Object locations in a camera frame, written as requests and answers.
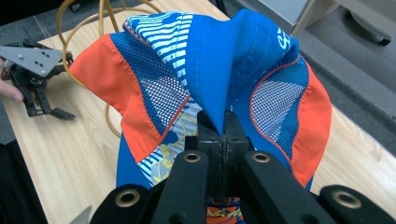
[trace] cloth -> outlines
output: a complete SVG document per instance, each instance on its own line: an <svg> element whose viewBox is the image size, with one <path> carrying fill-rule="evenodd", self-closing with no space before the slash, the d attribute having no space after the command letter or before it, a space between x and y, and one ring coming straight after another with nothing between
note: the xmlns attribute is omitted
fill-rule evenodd
<svg viewBox="0 0 396 224"><path fill-rule="evenodd" d="M128 18L85 49L72 74L122 114L117 185L169 176L203 109L219 134L232 110L257 150L306 187L323 155L332 106L298 41L265 16L185 12Z"/></svg>
<svg viewBox="0 0 396 224"><path fill-rule="evenodd" d="M0 144L0 223L48 223L16 141Z"/></svg>

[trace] black clamp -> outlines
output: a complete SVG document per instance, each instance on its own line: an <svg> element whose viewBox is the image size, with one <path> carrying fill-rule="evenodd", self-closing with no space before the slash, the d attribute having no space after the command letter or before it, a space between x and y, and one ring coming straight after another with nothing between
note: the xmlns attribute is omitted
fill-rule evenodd
<svg viewBox="0 0 396 224"><path fill-rule="evenodd" d="M197 121L166 180L112 190L91 224L205 223L208 197L240 198L246 223L396 223L354 189L304 189L275 156L253 149L234 113L226 112L223 136L203 111Z"/></svg>

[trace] screw hole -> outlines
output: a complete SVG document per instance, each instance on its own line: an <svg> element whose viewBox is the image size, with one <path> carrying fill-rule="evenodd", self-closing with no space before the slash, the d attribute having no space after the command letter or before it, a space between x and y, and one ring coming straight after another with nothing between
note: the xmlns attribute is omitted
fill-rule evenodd
<svg viewBox="0 0 396 224"><path fill-rule="evenodd" d="M169 224L183 224L186 223L186 219L186 215L176 212L169 217L168 221Z"/></svg>
<svg viewBox="0 0 396 224"><path fill-rule="evenodd" d="M195 153L189 153L184 156L184 160L188 162L196 162L201 159L201 156Z"/></svg>
<svg viewBox="0 0 396 224"><path fill-rule="evenodd" d="M343 190L335 190L332 193L332 198L339 204L348 208L358 209L361 207L361 200Z"/></svg>
<svg viewBox="0 0 396 224"><path fill-rule="evenodd" d="M136 189L126 189L117 195L116 205L119 207L130 207L136 204L139 199L140 194Z"/></svg>
<svg viewBox="0 0 396 224"><path fill-rule="evenodd" d="M256 153L253 155L253 160L257 162L268 162L270 158L264 153Z"/></svg>

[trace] yellow cable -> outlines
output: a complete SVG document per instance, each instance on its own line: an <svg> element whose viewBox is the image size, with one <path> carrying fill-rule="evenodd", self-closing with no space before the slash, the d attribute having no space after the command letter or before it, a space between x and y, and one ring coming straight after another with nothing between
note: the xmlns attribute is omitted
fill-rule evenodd
<svg viewBox="0 0 396 224"><path fill-rule="evenodd" d="M76 31L81 28L83 25L87 24L88 22L91 22L93 20L96 20L97 18L99 18L99 37L102 36L104 34L104 23L103 23L103 17L104 15L109 14L110 15L110 19L113 23L114 29L116 32L119 31L117 23L115 21L114 18L114 12L121 12L124 10L132 10L132 11L141 11L141 12L145 12L148 14L152 14L151 11L143 9L143 8L138 8L138 7L126 7L125 3L123 0L121 0L121 5L122 7L116 7L116 8L112 8L111 5L109 4L108 0L100 0L99 2L99 13L96 13L88 18L86 18L84 21L81 21L67 36L66 39L64 39L64 35L62 32L62 16L64 14L64 11L75 2L76 0L64 0L64 2L61 4L61 6L59 7L58 13L56 15L56 26L57 26L57 32L58 32L58 36L61 39L62 43L63 43L63 50L62 50L62 62L64 64L64 69L66 71L66 73L75 81L77 82L77 84L85 87L78 79L75 78L75 76L71 73L69 66L67 64L67 60L66 60L66 52L67 52L67 46L71 40L71 38L74 36L74 34L76 33ZM104 3L106 1L106 8L107 10L104 10ZM151 4L149 1L147 0L141 0L142 3L148 5L149 7L153 8L155 11L157 12L161 12L157 7L155 7L153 4ZM111 120L109 119L108 116L108 111L109 111L109 104L106 104L106 108L105 108L105 118L106 118L106 123L108 128L110 129L111 132L113 132L117 137L120 137L120 133L114 128L113 124L111 123Z"/></svg>

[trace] orange trim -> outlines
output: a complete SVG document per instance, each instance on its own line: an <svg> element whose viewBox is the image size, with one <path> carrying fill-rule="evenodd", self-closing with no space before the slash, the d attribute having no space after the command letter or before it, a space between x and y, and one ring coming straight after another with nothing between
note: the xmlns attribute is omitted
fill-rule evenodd
<svg viewBox="0 0 396 224"><path fill-rule="evenodd" d="M260 80L260 82L256 85L256 87L254 88L251 96L250 96L250 105L253 104L253 93L259 88L259 86L265 81L265 79L267 79L269 76L271 76L273 73L279 71L280 69L287 67L287 66L291 66L295 63L297 63L300 60L300 56L297 57L297 59L295 59L293 62L291 63L286 63L283 64L281 66L279 66L278 68L272 70L270 73L268 73L264 78L262 78L262 80ZM257 133L259 133L263 138L265 138L266 140L268 140L269 142L271 142L274 146L276 146L277 149L279 149L279 151L283 154L283 156L285 157L285 159L288 161L290 169L291 169L291 173L293 174L293 167L291 165L291 161L288 157L288 155L285 153L285 151L282 149L282 147L280 145L278 145L275 141L273 141L271 138L269 138L267 135L265 135L265 133L263 133L260 128L257 126L257 122L255 121L255 119L253 118L253 111L252 111L252 107L249 107L249 114L250 114L250 119L253 120L253 126L256 129Z"/></svg>
<svg viewBox="0 0 396 224"><path fill-rule="evenodd" d="M78 55L71 72L90 91L122 114L121 128L136 162L147 157L163 138L146 111L140 85L111 41L104 35Z"/></svg>
<svg viewBox="0 0 396 224"><path fill-rule="evenodd" d="M163 139L166 137L166 135L168 134L169 130L171 129L173 123L175 122L175 120L177 119L178 115L180 114L181 110L183 110L184 106L189 102L190 100L190 96L187 96L186 99L184 100L183 104L181 104L181 106L178 108L177 112L175 113L175 115L172 117L172 119L169 121L168 127L166 127L165 132L163 132L163 136L159 139L157 146L160 145L160 143L163 142Z"/></svg>
<svg viewBox="0 0 396 224"><path fill-rule="evenodd" d="M146 42L143 41L141 38L139 38L138 36L136 36L136 34L134 32L132 32L132 30L129 28L128 23L125 21L124 22L124 27L128 30L128 33L131 34L134 38L136 38L138 41L140 41L140 43L146 45L147 47L151 47L151 45Z"/></svg>
<svg viewBox="0 0 396 224"><path fill-rule="evenodd" d="M297 180L306 186L317 170L330 134L332 103L307 62L309 82L298 109L299 129L291 164Z"/></svg>

